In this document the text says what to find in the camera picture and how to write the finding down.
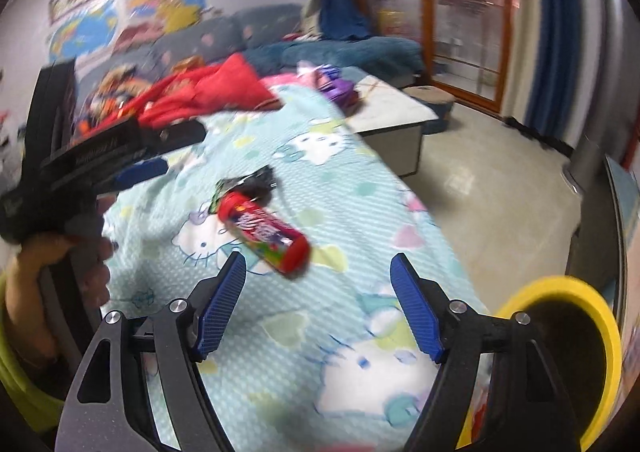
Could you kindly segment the person left hand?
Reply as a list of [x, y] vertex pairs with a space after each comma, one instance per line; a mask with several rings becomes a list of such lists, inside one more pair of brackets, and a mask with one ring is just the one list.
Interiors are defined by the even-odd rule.
[[20, 358], [43, 368], [59, 356], [77, 368], [99, 308], [110, 295], [105, 261], [117, 245], [102, 235], [113, 194], [70, 219], [61, 233], [39, 234], [22, 244], [6, 270], [6, 334]]

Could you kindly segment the green sleeve forearm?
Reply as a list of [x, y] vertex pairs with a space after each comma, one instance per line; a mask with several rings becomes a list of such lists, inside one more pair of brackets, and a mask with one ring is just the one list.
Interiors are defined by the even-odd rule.
[[63, 409], [63, 400], [53, 391], [61, 387], [66, 365], [60, 359], [43, 366], [25, 361], [13, 347], [6, 315], [6, 273], [1, 274], [1, 383], [28, 427], [38, 436], [53, 432]]

